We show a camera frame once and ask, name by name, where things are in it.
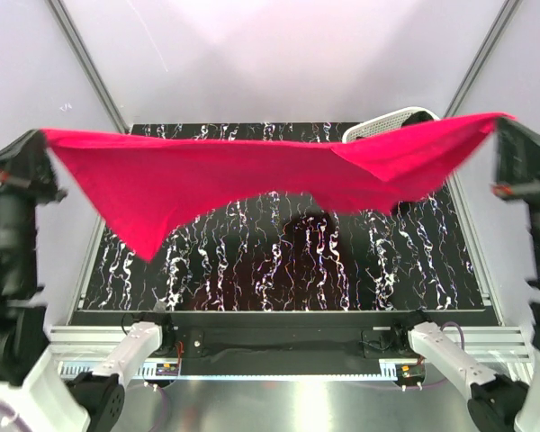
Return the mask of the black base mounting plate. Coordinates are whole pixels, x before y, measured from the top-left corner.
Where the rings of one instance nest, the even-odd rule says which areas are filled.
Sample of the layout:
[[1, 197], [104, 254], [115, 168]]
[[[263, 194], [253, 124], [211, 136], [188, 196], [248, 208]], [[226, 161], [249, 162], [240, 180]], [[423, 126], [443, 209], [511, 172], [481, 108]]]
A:
[[417, 361], [405, 326], [419, 312], [175, 312], [151, 354], [185, 375], [367, 374], [381, 360]]

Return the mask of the aluminium frame rail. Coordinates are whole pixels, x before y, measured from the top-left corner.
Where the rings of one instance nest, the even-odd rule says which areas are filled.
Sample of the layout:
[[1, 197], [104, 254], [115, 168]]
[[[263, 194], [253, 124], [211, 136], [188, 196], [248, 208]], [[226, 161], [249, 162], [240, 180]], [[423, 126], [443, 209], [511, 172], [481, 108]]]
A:
[[[360, 328], [198, 328], [173, 330], [172, 343], [180, 341], [183, 356], [200, 358], [226, 350], [239, 352], [335, 352], [351, 356], [372, 356], [380, 359], [415, 358], [414, 351], [391, 342], [385, 327]], [[526, 362], [529, 350], [520, 330], [512, 327], [465, 327], [460, 336], [456, 328], [444, 330], [446, 338], [457, 345], [464, 342], [464, 351], [486, 361]], [[54, 351], [72, 359], [103, 356], [125, 338], [119, 327], [66, 326], [54, 327], [50, 340]]]

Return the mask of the black t shirt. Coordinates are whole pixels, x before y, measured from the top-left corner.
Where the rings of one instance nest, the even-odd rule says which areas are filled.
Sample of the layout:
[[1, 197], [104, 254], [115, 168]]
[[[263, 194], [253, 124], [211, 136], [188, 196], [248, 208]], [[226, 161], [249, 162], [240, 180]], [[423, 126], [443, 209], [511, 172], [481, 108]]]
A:
[[402, 128], [406, 128], [412, 125], [421, 124], [424, 122], [434, 122], [436, 118], [427, 111], [417, 111], [412, 113], [408, 118], [404, 120], [401, 124]]

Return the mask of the pink red t shirt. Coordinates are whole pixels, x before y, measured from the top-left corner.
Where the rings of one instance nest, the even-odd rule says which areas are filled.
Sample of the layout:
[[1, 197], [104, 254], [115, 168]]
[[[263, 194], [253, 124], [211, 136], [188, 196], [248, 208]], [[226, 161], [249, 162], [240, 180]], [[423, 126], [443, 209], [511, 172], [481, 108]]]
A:
[[150, 260], [176, 227], [269, 192], [310, 194], [324, 210], [390, 212], [439, 189], [499, 115], [427, 121], [352, 142], [158, 139], [79, 130], [46, 141], [107, 226]]

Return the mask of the white plastic laundry basket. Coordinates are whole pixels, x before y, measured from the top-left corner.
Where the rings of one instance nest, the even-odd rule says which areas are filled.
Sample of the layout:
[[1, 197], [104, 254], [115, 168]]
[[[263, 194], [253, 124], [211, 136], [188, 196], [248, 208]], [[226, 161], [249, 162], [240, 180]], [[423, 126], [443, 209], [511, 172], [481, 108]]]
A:
[[402, 124], [407, 119], [409, 119], [412, 115], [419, 113], [424, 113], [433, 121], [439, 120], [439, 117], [428, 109], [419, 106], [406, 107], [352, 126], [344, 132], [342, 141], [344, 143], [348, 143], [362, 138], [368, 138], [381, 133], [400, 129]]

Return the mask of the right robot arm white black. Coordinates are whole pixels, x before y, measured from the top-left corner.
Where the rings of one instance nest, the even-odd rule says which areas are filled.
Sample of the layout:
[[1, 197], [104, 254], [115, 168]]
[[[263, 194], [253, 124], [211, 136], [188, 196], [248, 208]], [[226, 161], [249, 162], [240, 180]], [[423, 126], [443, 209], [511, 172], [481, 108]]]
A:
[[[540, 134], [515, 120], [496, 122], [498, 161], [492, 191], [503, 201], [526, 203], [540, 291]], [[399, 356], [429, 361], [464, 397], [480, 431], [540, 431], [540, 302], [529, 305], [534, 325], [531, 346], [477, 346], [452, 337], [421, 312], [391, 333]]]

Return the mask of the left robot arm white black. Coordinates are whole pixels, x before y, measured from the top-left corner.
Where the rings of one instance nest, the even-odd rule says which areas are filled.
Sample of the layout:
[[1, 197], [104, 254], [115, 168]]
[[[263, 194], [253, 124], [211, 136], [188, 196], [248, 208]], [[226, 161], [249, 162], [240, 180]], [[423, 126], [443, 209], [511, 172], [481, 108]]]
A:
[[165, 314], [140, 314], [93, 370], [60, 378], [46, 309], [26, 303], [39, 290], [35, 208], [66, 195], [46, 145], [43, 131], [30, 130], [0, 150], [0, 408], [21, 431], [110, 431], [131, 378], [151, 354], [169, 355], [176, 334]]

